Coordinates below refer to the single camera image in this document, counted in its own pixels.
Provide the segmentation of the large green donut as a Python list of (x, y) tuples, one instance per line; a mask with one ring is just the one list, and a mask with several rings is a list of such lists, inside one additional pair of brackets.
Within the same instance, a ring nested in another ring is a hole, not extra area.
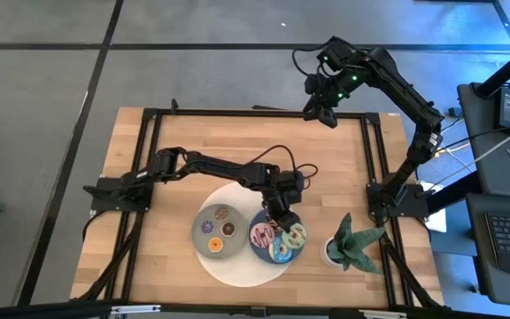
[(294, 232), (287, 233), (283, 231), (282, 240), (284, 244), (291, 249), (302, 248), (307, 240), (307, 232), (305, 227), (303, 226), (303, 232), (301, 234), (295, 234)]

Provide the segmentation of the round blue plate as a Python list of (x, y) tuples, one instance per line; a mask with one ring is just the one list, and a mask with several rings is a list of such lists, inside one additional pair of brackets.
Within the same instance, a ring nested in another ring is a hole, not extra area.
[[(267, 211), (265, 211), (265, 210), (261, 210), (259, 213), (255, 214), (255, 216), (251, 219), (251, 223), (250, 223), (250, 226), (249, 226), (249, 231), (251, 231), (251, 227), (254, 224), (257, 224), (257, 223), (260, 223), (260, 222), (265, 222), (265, 215), (266, 214), (267, 214)], [(258, 248), (256, 246), (254, 246), (251, 243), (251, 241), (250, 241), (250, 245), (251, 245), (252, 251), (257, 255), (257, 257), (259, 259), (261, 259), (261, 260), (263, 260), (263, 261), (265, 261), (267, 263), (271, 263), (271, 264), (281, 264), (281, 263), (276, 263), (276, 262), (272, 261), (272, 259), (269, 256), (269, 253), (268, 253), (268, 248)], [(304, 250), (304, 247), (299, 248), (299, 249), (294, 249), (294, 252), (292, 253), (292, 257), (291, 257), (290, 261), (295, 260), (299, 256), (299, 254), (302, 253), (303, 250)]]

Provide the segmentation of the silver rail bracket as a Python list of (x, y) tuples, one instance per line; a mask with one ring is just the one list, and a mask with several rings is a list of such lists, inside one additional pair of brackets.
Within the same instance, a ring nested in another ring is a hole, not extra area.
[(381, 310), (366, 310), (360, 309), (359, 312), (365, 319), (408, 319), (406, 313), (381, 311)]
[(126, 305), (111, 308), (111, 315), (131, 315), (160, 312), (160, 305)]

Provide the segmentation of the large pink donut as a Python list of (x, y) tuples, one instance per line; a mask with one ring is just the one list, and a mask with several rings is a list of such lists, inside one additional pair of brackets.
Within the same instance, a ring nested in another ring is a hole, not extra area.
[(258, 248), (268, 248), (275, 237), (272, 226), (265, 222), (254, 224), (250, 231), (250, 241)]

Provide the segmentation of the grey keyboard tray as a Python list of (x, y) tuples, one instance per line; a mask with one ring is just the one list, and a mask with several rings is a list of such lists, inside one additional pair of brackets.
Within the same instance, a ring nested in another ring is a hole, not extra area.
[(468, 194), (467, 210), (475, 240), (476, 273), (482, 293), (498, 304), (510, 305), (510, 273), (498, 268), (492, 251), (485, 215), (510, 213), (510, 198)]

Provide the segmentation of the large blue donut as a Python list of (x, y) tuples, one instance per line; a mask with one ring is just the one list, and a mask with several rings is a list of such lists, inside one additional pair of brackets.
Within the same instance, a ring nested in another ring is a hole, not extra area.
[(289, 262), (292, 257), (292, 249), (286, 246), (280, 237), (274, 237), (268, 247), (268, 253), (272, 261), (276, 263)]

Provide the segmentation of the black table frame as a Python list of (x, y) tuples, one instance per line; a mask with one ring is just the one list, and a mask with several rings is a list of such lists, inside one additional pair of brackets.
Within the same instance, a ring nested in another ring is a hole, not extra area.
[(217, 281), (194, 253), (190, 224), (207, 197), (224, 181), (192, 175), (159, 184), (143, 219), (129, 293), (133, 303), (267, 307), (364, 307), (404, 305), (410, 287), (394, 273), (393, 295), (383, 276), (355, 268), (343, 271), (321, 260), (322, 243), (344, 215), (352, 226), (372, 226), (366, 186), (396, 169), (405, 157), (403, 122), (396, 113), (341, 113), (336, 128), (304, 121), (298, 112), (276, 110), (163, 109), (142, 133), (143, 110), (119, 109), (104, 160), (108, 177), (126, 173), (135, 148), (180, 146), (225, 160), (245, 162), (262, 154), (283, 167), (312, 162), (319, 167), (296, 211), (310, 230), (309, 246), (276, 279), (250, 288)]

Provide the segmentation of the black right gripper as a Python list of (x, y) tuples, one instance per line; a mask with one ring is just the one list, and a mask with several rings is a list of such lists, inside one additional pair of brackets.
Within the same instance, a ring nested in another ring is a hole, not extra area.
[(305, 93), (310, 96), (303, 108), (304, 121), (319, 120), (329, 128), (337, 127), (336, 114), (331, 108), (348, 98), (358, 88), (358, 76), (344, 70), (330, 77), (316, 73), (306, 77)]

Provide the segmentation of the white box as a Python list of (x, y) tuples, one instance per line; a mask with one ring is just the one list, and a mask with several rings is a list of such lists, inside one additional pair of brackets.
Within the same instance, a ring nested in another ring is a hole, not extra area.
[[(427, 191), (431, 189), (433, 191), (440, 191), (443, 189), (442, 185), (433, 184), (430, 182), (425, 182), (422, 180), (418, 180), (417, 183), (422, 186), (422, 188)], [(434, 230), (436, 232), (445, 233), (447, 230), (446, 226), (446, 209), (440, 209), (436, 213), (431, 214), (429, 217), (422, 217), (419, 219), (419, 222), (428, 228), (428, 230)]]

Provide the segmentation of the white plant pot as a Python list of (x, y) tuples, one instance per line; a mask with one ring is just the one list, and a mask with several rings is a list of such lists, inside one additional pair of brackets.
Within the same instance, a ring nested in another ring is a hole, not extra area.
[(329, 238), (321, 248), (322, 260), (334, 268), (342, 268), (344, 254), (339, 250), (337, 243), (333, 237)]

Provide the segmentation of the green potted plant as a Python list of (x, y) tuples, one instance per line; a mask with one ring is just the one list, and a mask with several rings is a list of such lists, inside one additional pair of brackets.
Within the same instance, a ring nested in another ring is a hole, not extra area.
[(384, 227), (353, 232), (352, 217), (346, 214), (333, 236), (339, 250), (344, 254), (343, 271), (354, 267), (362, 272), (379, 274), (378, 267), (363, 250), (378, 241), (385, 232)]

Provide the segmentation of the round grey plate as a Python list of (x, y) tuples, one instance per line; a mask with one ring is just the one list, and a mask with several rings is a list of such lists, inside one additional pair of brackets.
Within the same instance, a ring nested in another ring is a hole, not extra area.
[[(228, 219), (225, 222), (217, 222), (214, 219), (214, 212), (220, 207), (226, 207), (228, 210)], [(214, 232), (209, 235), (203, 234), (200, 229), (202, 222), (206, 220), (210, 220), (215, 224)], [(233, 222), (236, 226), (236, 232), (232, 237), (224, 237), (220, 232), (221, 226), (226, 222)], [(220, 237), (223, 240), (223, 248), (218, 253), (211, 253), (208, 249), (208, 241), (212, 237)], [(222, 260), (236, 255), (243, 249), (247, 237), (246, 219), (234, 207), (224, 204), (209, 205), (202, 208), (191, 226), (191, 238), (195, 249), (209, 259)]]

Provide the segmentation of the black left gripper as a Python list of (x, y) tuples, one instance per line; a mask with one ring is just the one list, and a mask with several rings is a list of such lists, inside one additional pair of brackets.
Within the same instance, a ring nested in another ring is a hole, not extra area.
[(290, 210), (291, 204), (302, 201), (304, 177), (300, 171), (272, 172), (261, 191), (263, 207), (275, 221), (275, 231), (301, 234), (300, 217)]

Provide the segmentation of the grey side desk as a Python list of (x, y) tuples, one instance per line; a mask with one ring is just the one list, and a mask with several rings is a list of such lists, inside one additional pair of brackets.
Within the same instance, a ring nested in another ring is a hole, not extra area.
[[(472, 152), (479, 157), (510, 134), (495, 128), (498, 103), (494, 97), (481, 99), (468, 84), (461, 84), (457, 91)], [(510, 142), (475, 164), (484, 193), (510, 197), (510, 157), (506, 150), (510, 151)]]

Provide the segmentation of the black diagonal post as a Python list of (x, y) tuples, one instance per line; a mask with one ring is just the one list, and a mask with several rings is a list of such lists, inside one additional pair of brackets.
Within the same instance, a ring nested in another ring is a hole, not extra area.
[(475, 88), (475, 94), (481, 98), (492, 96), (499, 88), (510, 80), (510, 60), (495, 74)]

